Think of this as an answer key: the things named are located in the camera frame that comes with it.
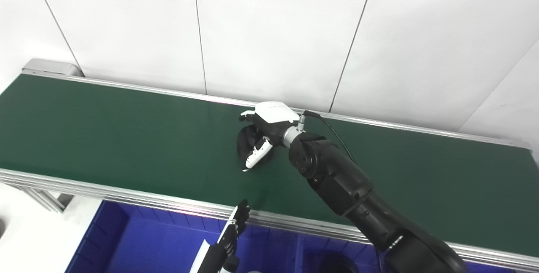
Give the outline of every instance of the white robotic hand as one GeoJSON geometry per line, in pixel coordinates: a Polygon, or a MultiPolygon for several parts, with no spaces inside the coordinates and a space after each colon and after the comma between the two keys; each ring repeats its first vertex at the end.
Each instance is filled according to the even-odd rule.
{"type": "Polygon", "coordinates": [[[245,160],[243,171],[248,171],[274,146],[283,145],[286,131],[298,125],[300,116],[282,102],[260,102],[254,111],[241,113],[239,120],[253,123],[237,136],[237,153],[245,160]]]}

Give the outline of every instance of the silver connector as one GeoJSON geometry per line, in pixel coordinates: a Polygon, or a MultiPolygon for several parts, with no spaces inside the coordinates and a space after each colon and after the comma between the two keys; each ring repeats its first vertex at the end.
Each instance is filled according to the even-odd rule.
{"type": "Polygon", "coordinates": [[[301,115],[300,116],[300,121],[298,121],[297,130],[301,132],[301,131],[303,131],[304,127],[305,127],[305,115],[301,115]]]}
{"type": "Polygon", "coordinates": [[[289,127],[285,131],[285,135],[283,135],[283,145],[287,148],[290,148],[290,145],[292,144],[292,141],[294,141],[295,137],[298,137],[298,135],[303,132],[304,131],[299,131],[298,127],[289,127]]]}

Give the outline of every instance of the metal leg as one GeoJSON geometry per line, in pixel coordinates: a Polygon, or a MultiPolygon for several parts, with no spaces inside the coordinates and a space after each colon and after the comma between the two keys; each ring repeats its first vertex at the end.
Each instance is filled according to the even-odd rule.
{"type": "Polygon", "coordinates": [[[53,212],[62,213],[64,212],[66,206],[64,206],[61,202],[59,202],[54,196],[52,196],[51,193],[49,193],[47,190],[42,189],[35,189],[31,187],[25,187],[22,185],[16,185],[14,186],[21,191],[25,192],[33,198],[36,202],[41,204],[45,209],[53,212]]]}

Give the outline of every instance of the green conveyor belt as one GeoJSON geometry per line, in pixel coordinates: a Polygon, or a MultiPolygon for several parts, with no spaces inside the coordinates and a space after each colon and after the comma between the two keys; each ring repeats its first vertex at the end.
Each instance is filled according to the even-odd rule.
{"type": "MultiPolygon", "coordinates": [[[[0,96],[0,168],[344,223],[279,148],[240,171],[244,107],[20,75],[0,96]]],[[[539,257],[529,150],[331,121],[381,196],[442,239],[539,257]]],[[[306,130],[331,133],[318,120],[306,130]]]]}

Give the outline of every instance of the panel seam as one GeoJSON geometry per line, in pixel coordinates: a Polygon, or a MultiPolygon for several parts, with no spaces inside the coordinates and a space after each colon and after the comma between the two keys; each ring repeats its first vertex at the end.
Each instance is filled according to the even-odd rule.
{"type": "Polygon", "coordinates": [[[200,33],[200,16],[198,15],[198,0],[195,0],[197,10],[198,40],[200,41],[200,58],[202,60],[202,75],[204,76],[204,92],[208,94],[208,85],[206,83],[206,68],[204,67],[204,50],[202,50],[202,33],[200,33]]]}
{"type": "Polygon", "coordinates": [[[346,54],[346,59],[344,60],[344,65],[342,67],[341,75],[339,76],[339,81],[337,82],[337,87],[335,88],[335,93],[333,94],[333,98],[331,99],[331,104],[329,105],[328,113],[331,113],[331,109],[333,109],[333,103],[335,102],[335,97],[337,96],[337,91],[339,90],[339,87],[341,85],[342,76],[344,74],[344,69],[346,68],[346,64],[348,62],[348,58],[350,57],[350,52],[352,52],[352,46],[354,46],[354,41],[356,40],[356,35],[358,34],[358,29],[360,27],[361,19],[363,18],[363,14],[365,13],[365,8],[367,6],[367,2],[369,0],[365,0],[365,3],[363,4],[363,8],[361,10],[360,19],[358,20],[358,25],[356,26],[356,31],[354,31],[354,36],[352,37],[352,43],[350,44],[350,48],[348,48],[348,53],[346,54]]]}
{"type": "Polygon", "coordinates": [[[55,16],[54,13],[52,12],[52,9],[51,9],[50,4],[48,4],[48,1],[47,1],[47,0],[43,0],[43,1],[45,1],[45,4],[47,5],[48,11],[51,13],[52,19],[54,19],[54,23],[56,23],[56,27],[58,27],[58,29],[59,29],[59,31],[60,31],[60,34],[62,35],[62,38],[64,39],[64,41],[65,41],[65,43],[66,43],[66,45],[67,45],[67,48],[68,48],[69,51],[71,52],[71,56],[73,56],[73,59],[75,60],[75,63],[77,64],[77,67],[79,67],[80,73],[83,75],[83,77],[85,77],[84,72],[83,72],[83,68],[80,67],[79,61],[78,61],[77,58],[75,57],[75,53],[73,52],[73,49],[71,48],[71,45],[69,45],[69,42],[67,42],[66,35],[64,34],[64,31],[63,31],[62,28],[60,27],[60,24],[58,23],[58,20],[56,19],[56,16],[55,16]]]}
{"type": "Polygon", "coordinates": [[[468,116],[468,118],[466,118],[466,120],[464,120],[464,122],[462,123],[462,125],[460,125],[460,127],[458,127],[458,130],[457,131],[460,131],[462,130],[462,128],[464,127],[464,125],[466,125],[466,123],[468,122],[468,120],[470,120],[470,118],[472,118],[472,116],[475,114],[475,112],[477,112],[477,110],[479,110],[479,108],[481,106],[483,106],[483,104],[487,101],[487,99],[489,99],[491,97],[491,95],[494,93],[494,91],[496,91],[496,89],[501,85],[501,83],[509,76],[510,73],[512,73],[512,71],[516,68],[516,66],[518,66],[518,64],[522,61],[522,59],[524,59],[524,57],[531,51],[531,48],[533,48],[533,46],[535,46],[535,44],[539,43],[539,38],[533,43],[531,44],[531,46],[528,48],[527,51],[524,52],[524,54],[522,55],[522,57],[518,60],[518,62],[516,62],[516,64],[510,68],[510,70],[505,74],[505,76],[497,83],[497,85],[491,90],[491,92],[483,99],[483,101],[481,102],[481,104],[479,104],[475,110],[473,110],[473,112],[468,116]]]}

